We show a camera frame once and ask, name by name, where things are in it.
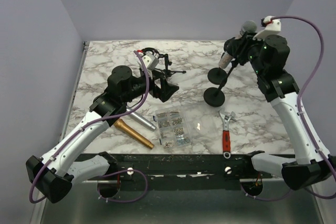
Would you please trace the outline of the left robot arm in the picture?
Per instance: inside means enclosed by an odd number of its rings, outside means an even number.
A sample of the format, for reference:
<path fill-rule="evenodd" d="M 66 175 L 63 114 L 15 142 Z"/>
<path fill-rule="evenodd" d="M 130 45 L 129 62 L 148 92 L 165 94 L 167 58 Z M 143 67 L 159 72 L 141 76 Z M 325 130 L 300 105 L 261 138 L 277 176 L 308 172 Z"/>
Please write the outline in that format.
<path fill-rule="evenodd" d="M 96 137 L 127 114 L 127 103 L 137 97 L 145 99 L 148 94 L 166 102 L 179 89 L 160 72 L 135 77 L 128 66 L 115 67 L 107 84 L 69 135 L 42 157 L 31 156 L 26 162 L 32 188 L 37 188 L 51 203 L 61 201 L 77 183 L 100 176 L 112 179 L 116 175 L 116 166 L 107 153 L 85 161 L 77 158 Z"/>

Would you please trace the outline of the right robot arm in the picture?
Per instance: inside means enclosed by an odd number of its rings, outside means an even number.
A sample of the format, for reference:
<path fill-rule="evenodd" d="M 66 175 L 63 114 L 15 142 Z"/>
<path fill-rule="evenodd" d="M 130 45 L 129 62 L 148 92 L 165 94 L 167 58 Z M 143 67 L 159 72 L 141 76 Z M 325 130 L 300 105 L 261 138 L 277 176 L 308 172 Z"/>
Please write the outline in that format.
<path fill-rule="evenodd" d="M 318 137 L 300 102 L 300 89 L 284 66 L 290 48 L 284 37 L 269 35 L 263 40 L 245 34 L 232 38 L 225 51 L 240 64 L 250 63 L 257 75 L 257 84 L 267 102 L 279 115 L 295 152 L 294 158 L 258 153 L 241 165 L 249 178 L 267 172 L 283 178 L 292 190 L 326 180 L 335 171 L 335 157 Z"/>

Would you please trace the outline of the cork-handle silver-head microphone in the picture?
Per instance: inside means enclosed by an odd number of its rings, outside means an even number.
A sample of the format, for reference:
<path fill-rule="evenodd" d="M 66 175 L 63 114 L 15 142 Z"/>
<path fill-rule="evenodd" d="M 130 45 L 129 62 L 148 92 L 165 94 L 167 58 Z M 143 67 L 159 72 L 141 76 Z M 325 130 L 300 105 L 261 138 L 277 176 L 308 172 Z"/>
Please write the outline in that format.
<path fill-rule="evenodd" d="M 235 54 L 242 43 L 242 36 L 245 33 L 255 33 L 256 30 L 257 24 L 253 20 L 244 22 L 241 26 L 239 34 L 225 42 L 224 53 L 219 60 L 218 66 L 222 69 L 225 69 L 233 61 L 233 59 L 236 58 Z"/>

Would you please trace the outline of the grey microphone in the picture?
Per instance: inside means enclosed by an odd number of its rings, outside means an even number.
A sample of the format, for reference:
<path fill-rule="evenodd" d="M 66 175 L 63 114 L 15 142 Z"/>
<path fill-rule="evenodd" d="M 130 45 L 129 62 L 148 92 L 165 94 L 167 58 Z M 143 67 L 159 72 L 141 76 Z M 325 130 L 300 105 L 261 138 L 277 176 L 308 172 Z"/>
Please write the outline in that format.
<path fill-rule="evenodd" d="M 129 116 L 134 119 L 136 122 L 138 122 L 139 124 L 141 124 L 143 127 L 147 128 L 150 131 L 155 131 L 156 130 L 156 126 L 150 122 L 148 119 L 146 119 L 144 116 L 142 116 L 141 114 L 137 113 L 137 112 L 132 112 L 129 114 Z"/>

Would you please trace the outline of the black round-base shock-mount stand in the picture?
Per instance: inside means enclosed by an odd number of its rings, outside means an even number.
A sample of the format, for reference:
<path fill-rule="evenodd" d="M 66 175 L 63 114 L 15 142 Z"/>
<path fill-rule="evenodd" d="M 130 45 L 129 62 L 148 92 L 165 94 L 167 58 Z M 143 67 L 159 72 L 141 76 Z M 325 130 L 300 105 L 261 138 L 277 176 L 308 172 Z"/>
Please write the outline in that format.
<path fill-rule="evenodd" d="M 220 83 L 227 78 L 227 72 L 220 67 L 212 68 L 208 72 L 207 78 L 210 83 L 220 85 Z"/>

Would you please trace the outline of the black tripod microphone stand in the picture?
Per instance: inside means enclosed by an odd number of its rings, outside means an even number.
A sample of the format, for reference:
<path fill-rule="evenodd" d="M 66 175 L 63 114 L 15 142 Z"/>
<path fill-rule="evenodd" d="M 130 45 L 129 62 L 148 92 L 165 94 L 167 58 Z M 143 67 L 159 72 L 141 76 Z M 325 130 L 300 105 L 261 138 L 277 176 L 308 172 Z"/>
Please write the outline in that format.
<path fill-rule="evenodd" d="M 170 66 L 172 65 L 172 62 L 170 61 L 168 54 L 162 54 L 157 49 L 152 48 L 152 47 L 146 47 L 146 48 L 143 48 L 143 49 L 140 49 L 140 50 L 141 51 L 151 51 L 151 52 L 153 52 L 154 55 L 158 58 L 159 63 L 160 63 L 160 59 L 164 60 L 164 68 L 163 69 L 164 70 L 171 70 Z M 174 71 L 174 70 L 172 70 L 172 71 L 173 71 L 173 75 L 176 74 L 176 73 L 186 74 L 185 70 L 181 70 L 181 71 Z"/>

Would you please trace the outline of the gold microphone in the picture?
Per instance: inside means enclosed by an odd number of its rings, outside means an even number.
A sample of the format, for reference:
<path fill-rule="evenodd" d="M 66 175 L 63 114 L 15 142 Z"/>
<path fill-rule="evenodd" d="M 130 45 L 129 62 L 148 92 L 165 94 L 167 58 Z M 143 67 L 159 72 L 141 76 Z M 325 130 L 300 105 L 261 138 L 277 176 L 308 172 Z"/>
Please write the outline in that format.
<path fill-rule="evenodd" d="M 143 135 L 138 133 L 132 127 L 128 126 L 124 122 L 124 120 L 117 119 L 113 125 L 114 125 L 115 128 L 122 131 L 123 133 L 125 133 L 129 137 L 133 138 L 134 140 L 136 140 L 140 144 L 144 145 L 145 147 L 147 147 L 151 150 L 154 148 L 154 144 L 151 141 L 149 141 L 146 137 L 144 137 Z"/>

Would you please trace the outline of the black round-base clip stand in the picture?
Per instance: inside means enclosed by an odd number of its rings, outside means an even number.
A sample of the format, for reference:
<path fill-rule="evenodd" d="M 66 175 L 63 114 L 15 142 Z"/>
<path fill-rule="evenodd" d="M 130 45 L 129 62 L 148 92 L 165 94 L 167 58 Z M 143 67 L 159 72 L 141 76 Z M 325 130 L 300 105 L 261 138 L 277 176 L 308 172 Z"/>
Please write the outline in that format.
<path fill-rule="evenodd" d="M 228 77 L 230 76 L 231 72 L 237 67 L 238 62 L 234 60 L 232 62 L 232 66 L 229 70 L 229 72 L 223 77 L 221 82 L 219 83 L 217 88 L 210 87 L 205 90 L 203 94 L 204 101 L 212 106 L 212 107 L 220 107 L 224 104 L 225 102 L 225 95 L 224 92 L 222 91 L 222 88 L 225 86 L 227 83 Z"/>

